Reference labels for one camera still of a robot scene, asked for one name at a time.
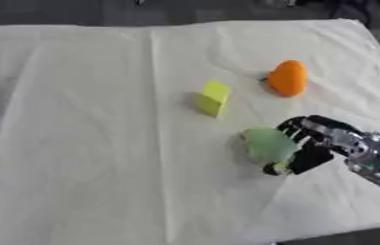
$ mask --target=orange fruit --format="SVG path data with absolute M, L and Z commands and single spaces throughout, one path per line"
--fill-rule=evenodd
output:
M 285 97 L 296 96 L 307 85 L 307 70 L 302 62 L 287 60 L 270 73 L 268 82 L 279 94 Z

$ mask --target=yellow cube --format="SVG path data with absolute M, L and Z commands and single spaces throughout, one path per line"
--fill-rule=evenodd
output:
M 229 96 L 229 86 L 210 80 L 206 83 L 203 92 L 198 94 L 195 104 L 200 110 L 217 117 L 222 112 Z

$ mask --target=table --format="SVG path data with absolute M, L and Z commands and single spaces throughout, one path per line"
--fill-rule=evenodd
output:
M 293 99 L 258 79 L 308 67 Z M 207 79 L 222 118 L 193 109 Z M 380 189 L 334 162 L 263 175 L 235 135 L 322 114 L 380 131 L 380 46 L 359 22 L 0 27 L 0 245 L 259 244 L 380 227 Z

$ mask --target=white cloth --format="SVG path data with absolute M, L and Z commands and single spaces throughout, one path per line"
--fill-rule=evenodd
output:
M 291 99 L 257 81 L 308 68 Z M 193 109 L 232 87 L 220 119 Z M 380 131 L 380 46 L 349 20 L 0 27 L 0 245 L 259 244 L 380 227 L 343 159 L 300 176 L 244 163 L 235 135 L 321 114 Z

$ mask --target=robotic hand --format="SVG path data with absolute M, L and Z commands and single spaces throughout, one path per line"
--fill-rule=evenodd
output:
M 380 186 L 380 133 L 362 132 L 355 127 L 322 116 L 297 117 L 278 126 L 295 143 L 306 139 L 289 164 L 271 163 L 264 172 L 300 174 L 334 158 L 332 152 L 346 157 L 349 169 Z

